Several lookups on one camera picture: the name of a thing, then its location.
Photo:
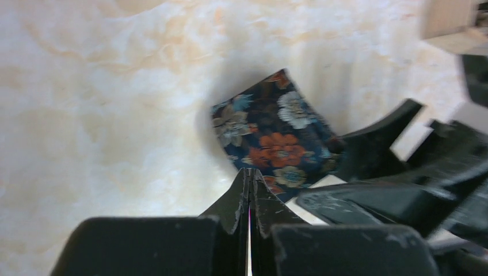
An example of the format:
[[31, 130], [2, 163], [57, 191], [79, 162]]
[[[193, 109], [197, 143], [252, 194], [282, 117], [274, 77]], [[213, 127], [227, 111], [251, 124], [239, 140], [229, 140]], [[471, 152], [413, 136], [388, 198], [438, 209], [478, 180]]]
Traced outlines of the navy floral tie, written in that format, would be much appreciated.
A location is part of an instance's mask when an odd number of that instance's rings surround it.
[[211, 109], [213, 130], [230, 162], [258, 169], [287, 202], [336, 172], [345, 142], [281, 69]]

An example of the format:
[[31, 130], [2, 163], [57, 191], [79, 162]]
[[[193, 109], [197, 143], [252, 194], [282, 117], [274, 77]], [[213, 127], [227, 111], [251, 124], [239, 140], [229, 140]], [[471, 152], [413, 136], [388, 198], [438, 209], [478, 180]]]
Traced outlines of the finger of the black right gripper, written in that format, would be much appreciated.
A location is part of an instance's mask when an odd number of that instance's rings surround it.
[[423, 107], [407, 98], [376, 123], [344, 135], [345, 153], [335, 176], [349, 182], [406, 171], [408, 165], [398, 158], [391, 146]]
[[400, 224], [430, 236], [458, 204], [457, 195], [420, 185], [343, 184], [304, 191], [296, 203], [331, 224]]

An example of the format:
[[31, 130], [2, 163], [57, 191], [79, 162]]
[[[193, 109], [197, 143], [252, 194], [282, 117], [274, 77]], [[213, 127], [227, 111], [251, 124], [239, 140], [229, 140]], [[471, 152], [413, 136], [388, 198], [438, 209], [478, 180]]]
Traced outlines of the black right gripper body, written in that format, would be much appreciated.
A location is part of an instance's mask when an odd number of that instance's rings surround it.
[[431, 132], [408, 158], [417, 175], [413, 183], [438, 196], [456, 195], [453, 207], [437, 205], [428, 221], [487, 247], [487, 134], [464, 123], [432, 120]]

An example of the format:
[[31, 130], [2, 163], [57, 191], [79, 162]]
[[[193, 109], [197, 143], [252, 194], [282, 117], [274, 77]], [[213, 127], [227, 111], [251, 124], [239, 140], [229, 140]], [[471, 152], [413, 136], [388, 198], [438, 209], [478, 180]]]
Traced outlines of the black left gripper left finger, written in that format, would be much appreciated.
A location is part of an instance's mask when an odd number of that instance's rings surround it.
[[246, 275], [251, 171], [194, 217], [92, 217], [52, 275]]

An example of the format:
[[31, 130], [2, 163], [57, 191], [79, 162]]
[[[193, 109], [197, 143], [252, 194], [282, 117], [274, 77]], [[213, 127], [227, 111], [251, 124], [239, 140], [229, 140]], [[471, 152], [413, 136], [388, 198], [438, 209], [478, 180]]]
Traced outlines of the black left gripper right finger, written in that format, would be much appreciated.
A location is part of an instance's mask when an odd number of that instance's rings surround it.
[[312, 225], [280, 201], [251, 169], [253, 275], [439, 275], [424, 239], [394, 225]]

